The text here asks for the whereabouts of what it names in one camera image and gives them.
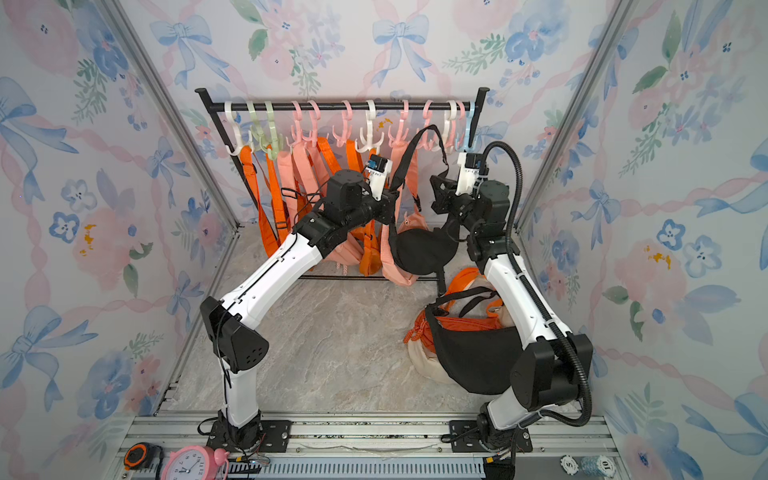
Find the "black crossbody bag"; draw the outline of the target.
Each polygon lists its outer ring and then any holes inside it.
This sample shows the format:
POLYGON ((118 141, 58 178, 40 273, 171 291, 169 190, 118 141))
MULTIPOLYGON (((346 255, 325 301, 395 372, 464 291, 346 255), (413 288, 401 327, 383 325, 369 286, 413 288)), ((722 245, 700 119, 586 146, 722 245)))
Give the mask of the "black crossbody bag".
MULTIPOLYGON (((422 128, 414 135, 402 155, 387 190, 399 190, 404 185, 411 156, 416 152, 421 136, 428 131, 440 134, 439 128, 431 124, 422 128)), ((460 227, 460 220, 448 215, 446 222, 440 228, 407 231, 407 234, 414 236, 415 243, 412 247, 407 247, 411 254, 410 261, 402 260, 401 268, 417 275, 442 271, 445 265, 454 258, 458 250, 460 227)))
POLYGON ((496 295, 488 287, 474 287, 440 296, 424 309, 438 361, 451 379, 474 394, 499 395, 510 386, 512 367, 523 353, 518 330, 449 330, 442 324, 442 308, 464 298, 474 307, 496 295))

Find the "orange sling bag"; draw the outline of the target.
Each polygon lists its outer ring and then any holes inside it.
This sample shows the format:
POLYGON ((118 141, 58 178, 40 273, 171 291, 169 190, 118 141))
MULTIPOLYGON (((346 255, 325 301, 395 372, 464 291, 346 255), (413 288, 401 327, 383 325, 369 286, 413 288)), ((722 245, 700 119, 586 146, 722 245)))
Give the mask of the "orange sling bag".
MULTIPOLYGON (((352 170, 362 173, 365 165, 361 153, 356 149, 355 142, 347 140, 345 149, 348 166, 352 170)), ((360 273, 366 277, 375 275, 383 266, 375 223, 371 221, 364 227, 355 229, 352 234, 356 239, 363 242, 363 255, 359 263, 360 273)))

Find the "pink crossbody bag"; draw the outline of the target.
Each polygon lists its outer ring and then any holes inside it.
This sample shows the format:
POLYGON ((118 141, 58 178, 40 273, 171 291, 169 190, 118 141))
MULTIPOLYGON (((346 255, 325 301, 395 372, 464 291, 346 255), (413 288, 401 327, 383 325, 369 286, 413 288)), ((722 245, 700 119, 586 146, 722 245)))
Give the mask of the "pink crossbody bag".
POLYGON ((410 261, 411 254, 407 247, 415 243, 414 236, 407 234, 409 230, 427 230, 426 221, 421 214, 420 198, 418 195, 418 155, 414 153, 405 176, 404 185, 398 190, 400 197, 395 205, 395 225, 383 225, 381 231, 380 259, 385 278, 399 286, 410 286, 418 280, 418 275, 401 268, 402 260, 410 261), (398 221, 401 200, 406 198, 403 188, 410 192, 414 207, 411 214, 404 214, 402 222, 398 221))

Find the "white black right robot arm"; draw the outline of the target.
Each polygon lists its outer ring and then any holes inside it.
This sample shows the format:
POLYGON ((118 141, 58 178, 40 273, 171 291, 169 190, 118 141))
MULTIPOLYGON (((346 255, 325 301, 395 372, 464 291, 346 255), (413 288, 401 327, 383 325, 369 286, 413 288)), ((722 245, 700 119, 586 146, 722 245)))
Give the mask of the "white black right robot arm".
POLYGON ((543 418, 582 427, 593 412, 589 373, 593 345, 549 306, 525 267, 512 236, 522 181, 515 187, 487 179, 487 157, 504 151, 515 172, 522 167, 506 143, 481 153, 460 153, 457 180, 433 179, 433 209, 468 232, 470 259, 487 281, 484 287, 446 293, 424 310, 436 356, 448 376, 470 393, 491 396, 473 426, 449 424, 442 440, 454 451, 480 448, 489 461, 513 463, 532 445, 529 427, 543 418), (442 324, 452 301, 466 315, 484 300, 501 301, 512 323, 494 330, 455 331, 442 324))

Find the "beige crossbody bag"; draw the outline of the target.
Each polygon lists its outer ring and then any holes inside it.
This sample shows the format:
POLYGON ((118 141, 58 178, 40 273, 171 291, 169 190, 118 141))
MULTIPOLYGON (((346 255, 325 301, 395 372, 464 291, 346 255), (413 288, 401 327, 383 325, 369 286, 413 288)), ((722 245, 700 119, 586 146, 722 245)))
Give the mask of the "beige crossbody bag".
MULTIPOLYGON (((439 303, 435 307, 435 310, 433 311, 434 316, 437 313, 438 306, 444 303, 445 302, 439 303)), ((460 333, 460 334, 495 331, 495 330, 489 330, 489 331, 478 331, 478 332, 457 332, 457 331, 449 331, 445 328, 443 329, 445 333, 460 333)), ((445 368, 440 363, 438 359, 437 351, 436 351, 435 357, 428 357, 425 351, 420 346, 417 346, 415 342, 409 343, 408 345, 405 344, 405 346, 406 346, 407 354, 411 363, 413 364, 414 368, 421 376, 441 384, 457 385, 457 382, 455 380, 452 380, 449 377, 445 368)))

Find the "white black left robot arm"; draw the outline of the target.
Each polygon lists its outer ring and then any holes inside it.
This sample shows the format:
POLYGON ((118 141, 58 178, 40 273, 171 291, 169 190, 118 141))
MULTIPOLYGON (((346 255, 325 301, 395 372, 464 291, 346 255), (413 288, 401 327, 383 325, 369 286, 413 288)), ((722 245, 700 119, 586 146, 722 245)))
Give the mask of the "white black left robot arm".
POLYGON ((341 170, 325 187, 283 244, 254 273, 222 298, 209 296, 200 305, 222 373, 224 407, 214 431, 227 447, 243 453, 254 451, 263 435, 256 366, 266 357, 269 342, 257 327, 273 304, 346 241, 352 230, 371 221, 385 224, 394 219, 399 191, 386 187, 374 174, 341 170))

